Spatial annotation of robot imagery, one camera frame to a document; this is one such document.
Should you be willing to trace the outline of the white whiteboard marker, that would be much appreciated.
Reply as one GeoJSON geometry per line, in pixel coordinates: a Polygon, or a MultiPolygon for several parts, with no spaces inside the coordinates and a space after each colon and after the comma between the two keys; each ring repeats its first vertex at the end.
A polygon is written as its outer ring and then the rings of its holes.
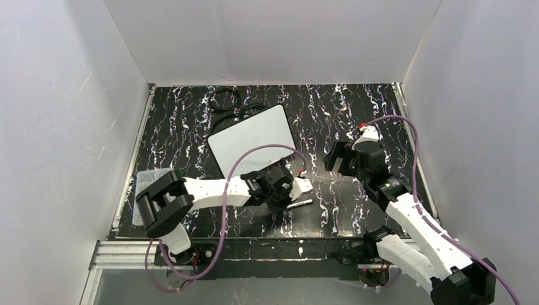
{"type": "Polygon", "coordinates": [[[298,202],[294,202],[294,203],[291,203],[290,205],[288,205],[287,209],[293,209],[293,208],[309,205],[309,204],[312,204],[312,203],[313,203],[313,200],[298,201],[298,202]]]}

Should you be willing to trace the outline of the white whiteboard black frame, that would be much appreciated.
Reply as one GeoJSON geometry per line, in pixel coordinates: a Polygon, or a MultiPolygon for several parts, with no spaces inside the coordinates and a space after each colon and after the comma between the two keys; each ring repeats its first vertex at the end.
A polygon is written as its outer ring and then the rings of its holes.
{"type": "MultiPolygon", "coordinates": [[[[237,159],[252,148],[267,144],[297,147],[282,104],[209,135],[207,142],[223,177],[227,177],[237,159]]],[[[292,151],[281,147],[260,149],[245,157],[233,170],[233,175],[263,170],[292,154],[292,151]]]]}

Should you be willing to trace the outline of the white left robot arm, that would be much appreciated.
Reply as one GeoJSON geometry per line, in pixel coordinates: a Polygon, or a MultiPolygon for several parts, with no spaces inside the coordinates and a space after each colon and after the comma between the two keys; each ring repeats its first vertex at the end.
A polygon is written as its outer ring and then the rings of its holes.
{"type": "Polygon", "coordinates": [[[168,253],[179,258],[192,251],[191,238],[182,225],[194,210],[227,204],[250,207],[266,204],[271,212],[286,209],[302,196],[299,180],[284,166],[267,172],[253,171],[231,180],[200,180],[169,170],[136,196],[147,236],[160,240],[168,253]]]}

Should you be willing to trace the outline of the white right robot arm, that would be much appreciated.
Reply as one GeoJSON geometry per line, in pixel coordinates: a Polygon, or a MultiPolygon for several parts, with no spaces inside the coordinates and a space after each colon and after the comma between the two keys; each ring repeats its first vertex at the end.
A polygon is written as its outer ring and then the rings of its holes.
{"type": "Polygon", "coordinates": [[[420,212],[411,187],[392,173],[379,142],[356,145],[337,141],[323,158],[331,171],[356,177],[367,197],[399,223],[414,240],[415,250],[386,226],[363,235],[364,254],[398,266],[430,295],[433,304],[492,304],[496,278],[489,259],[473,259],[442,237],[442,228],[430,214],[420,212]]]}

